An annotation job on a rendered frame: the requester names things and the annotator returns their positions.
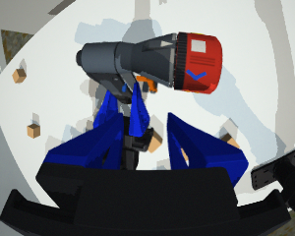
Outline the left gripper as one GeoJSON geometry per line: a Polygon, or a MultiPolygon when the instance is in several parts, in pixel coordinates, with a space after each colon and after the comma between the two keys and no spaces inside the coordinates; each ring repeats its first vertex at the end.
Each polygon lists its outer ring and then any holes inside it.
{"type": "MultiPolygon", "coordinates": [[[[110,91],[107,91],[103,103],[94,119],[93,127],[96,128],[102,125],[116,114],[118,114],[117,98],[110,91]],[[108,109],[109,111],[107,113],[108,109]]],[[[134,83],[131,115],[130,117],[123,116],[123,119],[123,148],[147,152],[154,128],[148,128],[150,117],[142,99],[139,82],[134,83]],[[139,108],[141,114],[139,113],[139,108]],[[144,124],[141,123],[141,119],[144,124]]]]}

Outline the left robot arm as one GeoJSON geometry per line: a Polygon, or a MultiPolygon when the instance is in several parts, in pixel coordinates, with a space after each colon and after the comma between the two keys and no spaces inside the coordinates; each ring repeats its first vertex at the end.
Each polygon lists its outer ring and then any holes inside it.
{"type": "Polygon", "coordinates": [[[122,148],[120,170],[137,170],[139,151],[122,148]]]}

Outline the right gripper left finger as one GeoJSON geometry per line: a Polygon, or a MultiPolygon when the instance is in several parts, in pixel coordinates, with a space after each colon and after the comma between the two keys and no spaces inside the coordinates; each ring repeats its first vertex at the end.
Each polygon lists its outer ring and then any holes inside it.
{"type": "Polygon", "coordinates": [[[102,125],[50,149],[43,162],[120,170],[123,136],[123,113],[118,113],[102,125]],[[102,159],[108,149],[109,153],[102,166],[102,159]]]}

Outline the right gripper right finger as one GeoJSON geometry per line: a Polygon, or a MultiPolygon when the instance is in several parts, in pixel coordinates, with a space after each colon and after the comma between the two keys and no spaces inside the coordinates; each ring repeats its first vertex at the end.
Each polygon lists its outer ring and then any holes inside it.
{"type": "Polygon", "coordinates": [[[249,166],[241,149],[189,125],[171,112],[167,114],[166,129],[171,170],[224,167],[234,188],[249,166]],[[181,148],[188,156],[189,168],[181,148]]]}

